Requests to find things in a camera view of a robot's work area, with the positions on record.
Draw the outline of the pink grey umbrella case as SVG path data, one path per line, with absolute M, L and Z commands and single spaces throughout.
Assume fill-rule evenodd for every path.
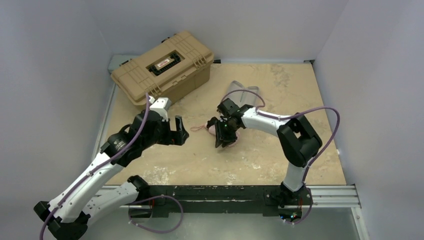
M 246 91 L 236 91 L 232 92 L 234 90 L 248 90 L 250 92 Z M 230 98 L 238 107 L 242 107 L 243 105 L 257 105 L 257 94 L 259 94 L 260 88 L 258 86 L 244 86 L 240 82 L 233 80 L 228 88 L 227 92 L 224 96 L 224 100 L 226 98 Z

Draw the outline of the pink umbrella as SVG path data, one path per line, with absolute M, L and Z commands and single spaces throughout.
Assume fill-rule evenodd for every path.
M 205 129 L 209 134 L 211 134 L 212 136 L 215 137 L 216 136 L 216 129 L 215 129 L 215 121 L 216 120 L 217 120 L 216 117 L 212 117 L 205 124 L 190 127 L 190 130 L 192 132 L 197 132 L 197 131 Z M 225 148 L 226 147 L 228 147 L 228 148 L 234 147 L 239 142 L 240 133 L 238 131 L 235 133 L 235 136 L 236 136 L 236 140 L 234 142 L 232 142 L 231 144 L 226 145 Z

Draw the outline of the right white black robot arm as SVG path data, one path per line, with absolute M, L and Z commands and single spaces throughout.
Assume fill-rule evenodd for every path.
M 318 133 L 304 115 L 284 116 L 249 104 L 236 105 L 226 98 L 217 106 L 219 117 L 212 117 L 206 127 L 214 128 L 215 147 L 228 147 L 238 139 L 239 129 L 258 130 L 278 138 L 288 166 L 280 184 L 278 199 L 283 203 L 298 198 L 306 189 L 310 161 L 323 145 Z

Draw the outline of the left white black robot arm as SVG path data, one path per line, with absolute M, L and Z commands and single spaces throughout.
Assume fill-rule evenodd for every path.
M 34 206 L 34 212 L 43 222 L 39 239 L 49 231 L 57 240 L 78 240 L 90 226 L 123 205 L 153 206 L 164 199 L 165 195 L 151 193 L 151 186 L 138 175 L 129 177 L 108 193 L 100 196 L 97 193 L 149 147 L 184 145 L 189 133 L 179 115 L 175 117 L 175 126 L 172 130 L 165 110 L 149 109 L 111 135 L 92 163 L 66 190 Z

